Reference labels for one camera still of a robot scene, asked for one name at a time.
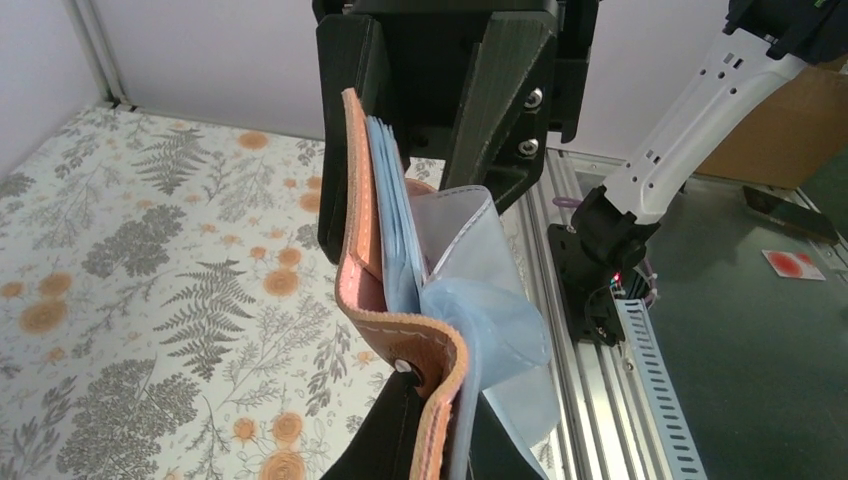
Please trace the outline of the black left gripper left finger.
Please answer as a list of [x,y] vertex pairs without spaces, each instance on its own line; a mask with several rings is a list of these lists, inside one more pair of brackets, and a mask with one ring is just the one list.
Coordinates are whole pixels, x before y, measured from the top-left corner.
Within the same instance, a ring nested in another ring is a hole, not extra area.
[[407,480],[410,478],[424,400],[413,372],[394,372],[368,415],[324,480]]

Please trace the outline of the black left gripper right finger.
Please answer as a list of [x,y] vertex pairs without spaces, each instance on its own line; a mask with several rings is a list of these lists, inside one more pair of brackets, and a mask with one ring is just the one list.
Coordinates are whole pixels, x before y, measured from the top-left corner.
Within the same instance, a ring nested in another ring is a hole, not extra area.
[[468,480],[542,479],[509,438],[485,397],[479,397],[473,424]]

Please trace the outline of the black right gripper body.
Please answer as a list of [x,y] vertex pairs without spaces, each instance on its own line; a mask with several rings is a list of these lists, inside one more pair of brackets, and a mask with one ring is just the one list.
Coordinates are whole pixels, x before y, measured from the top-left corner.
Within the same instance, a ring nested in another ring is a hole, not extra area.
[[474,45],[496,12],[541,11],[557,24],[551,110],[544,130],[569,141],[577,132],[599,3],[596,1],[315,1],[317,27],[332,14],[367,15],[383,29],[391,75],[393,126],[406,157],[446,164]]

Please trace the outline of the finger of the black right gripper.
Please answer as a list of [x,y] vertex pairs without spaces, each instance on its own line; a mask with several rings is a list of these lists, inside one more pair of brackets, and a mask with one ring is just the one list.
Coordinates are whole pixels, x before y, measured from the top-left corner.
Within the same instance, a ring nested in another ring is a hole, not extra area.
[[539,180],[556,46],[550,13],[491,16],[472,50],[441,189],[484,186],[504,213]]
[[355,90],[367,114],[391,114],[391,75],[383,29],[367,15],[332,14],[316,29],[325,127],[318,243],[336,265],[347,213],[348,145],[342,92]]

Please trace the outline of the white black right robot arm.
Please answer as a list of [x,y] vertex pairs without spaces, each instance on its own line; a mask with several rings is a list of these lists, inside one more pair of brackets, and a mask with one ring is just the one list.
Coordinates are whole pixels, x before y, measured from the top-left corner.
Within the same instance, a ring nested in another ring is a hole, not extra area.
[[[343,252],[342,93],[400,131],[403,158],[441,158],[443,188],[482,185],[505,210],[540,178],[547,134],[577,132],[595,1],[316,1],[325,129],[318,242]],[[699,71],[626,164],[576,213],[589,270],[634,266],[688,177],[802,69],[847,51],[843,1],[731,1]]]

